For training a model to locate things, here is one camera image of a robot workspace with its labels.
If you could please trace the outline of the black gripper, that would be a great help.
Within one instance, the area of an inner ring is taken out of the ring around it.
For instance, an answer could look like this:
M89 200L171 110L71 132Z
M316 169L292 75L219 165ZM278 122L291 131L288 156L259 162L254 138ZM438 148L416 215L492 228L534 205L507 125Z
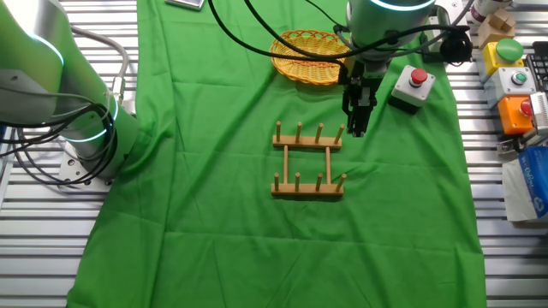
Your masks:
M354 104L359 102L364 90L369 92L378 88L382 82L382 73L371 73L366 71L366 64L363 62L354 62L346 64L341 68L338 75L338 84L344 86L343 91L343 112L348 117L346 128L351 128L351 134L354 137L363 137L372 114L375 101L368 105Z

